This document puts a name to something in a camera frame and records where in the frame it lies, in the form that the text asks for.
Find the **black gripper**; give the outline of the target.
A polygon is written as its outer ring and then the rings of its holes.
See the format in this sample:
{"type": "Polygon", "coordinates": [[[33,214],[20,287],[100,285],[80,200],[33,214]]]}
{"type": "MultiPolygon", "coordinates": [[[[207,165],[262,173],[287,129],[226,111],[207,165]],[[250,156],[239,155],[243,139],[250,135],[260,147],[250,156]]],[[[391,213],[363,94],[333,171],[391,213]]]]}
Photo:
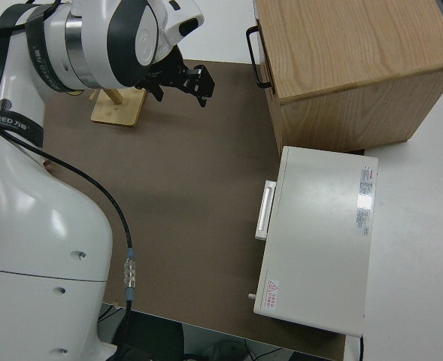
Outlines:
{"type": "Polygon", "coordinates": [[[195,96],[199,105],[205,108],[214,93],[215,82],[204,65],[186,69],[179,47],[173,47],[165,58],[150,67],[149,72],[137,83],[137,88],[145,89],[161,102],[164,96],[161,86],[183,89],[185,83],[187,93],[195,96]]]}

